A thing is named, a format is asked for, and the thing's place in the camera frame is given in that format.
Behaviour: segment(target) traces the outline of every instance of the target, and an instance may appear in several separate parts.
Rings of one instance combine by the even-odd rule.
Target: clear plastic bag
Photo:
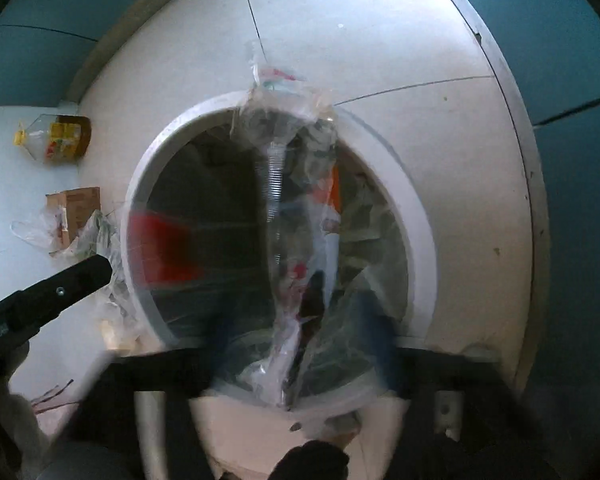
[[[56,257],[81,261],[94,254],[104,256],[112,270],[109,285],[95,293],[103,338],[109,349],[131,351],[141,333],[141,325],[126,286],[120,234],[100,210],[93,212],[74,241]]]
[[[356,291],[372,290],[398,322],[408,313],[406,252],[388,203],[343,150],[338,151],[338,174],[342,200],[338,279],[301,370],[302,398],[333,392],[372,369],[374,361],[354,324],[351,298]]]
[[[335,113],[325,95],[269,66],[236,112],[232,138],[256,148],[265,245],[276,308],[268,357],[240,378],[263,402],[289,409],[331,303],[338,267],[340,197]]]
[[[62,216],[60,208],[43,208],[26,220],[11,222],[11,233],[27,244],[44,249],[48,253],[60,248]]]

